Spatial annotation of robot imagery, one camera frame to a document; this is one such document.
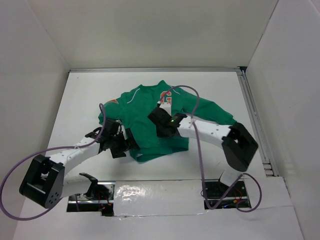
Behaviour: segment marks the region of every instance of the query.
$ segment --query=orange logo print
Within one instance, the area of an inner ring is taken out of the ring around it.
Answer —
[[[115,104],[119,104],[119,103],[118,103],[118,101],[117,101],[117,99],[112,99],[112,100],[108,101],[107,103],[115,103]]]
[[[162,99],[161,99],[161,103],[169,103],[170,105],[172,105],[172,97],[171,97],[171,92],[168,91],[163,91],[160,95],[160,97],[162,98],[165,94],[166,96],[164,96]]]

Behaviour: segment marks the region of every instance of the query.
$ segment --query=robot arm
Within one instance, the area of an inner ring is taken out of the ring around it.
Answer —
[[[131,130],[125,130],[127,139],[120,130],[119,122],[107,118],[104,129],[96,128],[78,142],[75,148],[66,149],[59,153],[33,158],[19,192],[46,209],[56,205],[60,198],[73,194],[93,194],[98,180],[87,173],[80,173],[75,177],[65,177],[68,172],[83,161],[94,157],[107,149],[111,150],[113,158],[125,157],[130,149],[139,149]],[[97,138],[97,131],[103,131],[100,138],[87,147],[77,147],[91,143]]]
[[[158,105],[148,118],[155,124],[158,137],[196,138],[190,116],[181,113],[171,116]],[[247,171],[258,149],[258,144],[241,123],[219,125],[196,120],[195,124],[200,140],[222,148],[227,163],[232,169],[240,172],[238,175]]]
[[[192,119],[185,114],[177,113],[171,116],[164,109],[156,107],[148,118],[156,125],[158,137],[196,138]],[[228,164],[237,172],[234,174],[235,179],[248,169],[258,144],[241,123],[230,126],[196,120],[196,126],[201,141],[223,149]],[[120,127],[119,122],[107,118],[104,129],[96,128],[85,135],[76,146],[90,143],[92,139],[97,138],[97,131],[102,130],[100,138],[95,143],[50,156],[36,156],[27,170],[19,192],[46,209],[54,207],[60,198],[73,194],[85,193],[88,197],[92,196],[98,185],[96,178],[87,173],[80,173],[74,177],[65,176],[83,161],[107,149],[110,149],[113,158],[125,157],[126,151],[139,149],[130,129],[125,130],[125,139],[123,132],[119,130]]]

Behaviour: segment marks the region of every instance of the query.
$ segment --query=black bracket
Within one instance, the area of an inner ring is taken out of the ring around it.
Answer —
[[[130,149],[139,150],[139,146],[130,130],[130,128],[125,129],[127,139],[125,139],[124,133],[120,130],[121,124],[114,119],[106,118],[105,127],[97,127],[92,132],[85,135],[86,138],[96,139],[98,136],[98,131],[102,129],[102,134],[97,140],[100,144],[99,153],[110,149],[112,157],[122,158],[125,157],[125,152]]]
[[[187,115],[177,113],[171,116],[161,107],[156,107],[148,115],[148,119],[154,123],[156,129],[156,135],[159,138],[179,136],[178,127],[182,119],[186,118]]]
[[[229,134],[222,140],[222,148],[230,167],[245,172],[258,149],[256,140],[239,122],[230,126]]]
[[[38,155],[33,158],[19,188],[26,196],[46,209],[54,207],[62,194],[65,167]]]
[[[240,69],[241,72],[244,71],[244,73],[246,73],[248,67],[247,66],[239,66],[238,68]]]
[[[98,179],[96,179],[94,176],[91,176],[85,172],[81,172],[81,173],[79,173],[79,175],[84,176],[90,180],[91,184],[90,184],[88,191],[85,193],[85,195],[88,197],[91,197],[93,194],[94,188],[98,185]]]

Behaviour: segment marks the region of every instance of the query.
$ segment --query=shirt sleeve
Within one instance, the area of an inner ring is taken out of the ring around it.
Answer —
[[[191,113],[197,103],[197,96],[178,88],[183,100],[183,110],[186,113]],[[200,98],[199,105],[194,113],[195,116],[207,120],[214,121],[221,125],[233,125],[237,121],[229,112],[223,110],[215,102]]]
[[[107,118],[123,120],[124,111],[121,106],[120,98],[110,100],[106,102],[103,106],[104,106],[105,115]],[[102,113],[99,114],[98,118],[99,118],[99,124],[102,124],[104,122]]]

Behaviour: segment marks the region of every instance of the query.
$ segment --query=green shirt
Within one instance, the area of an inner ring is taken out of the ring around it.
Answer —
[[[130,150],[130,155],[138,162],[146,162],[164,155],[187,151],[189,139],[185,137],[157,137],[156,126],[148,119],[150,112],[157,106],[160,97],[171,88],[164,80],[154,86],[140,85],[121,97],[104,104],[108,118],[119,119],[125,128],[130,128],[140,150]],[[171,115],[191,113],[196,105],[197,96],[181,88],[175,88],[163,98],[171,104]],[[195,116],[214,121],[221,125],[233,125],[233,116],[213,101],[201,98]],[[102,124],[103,116],[99,115]]]

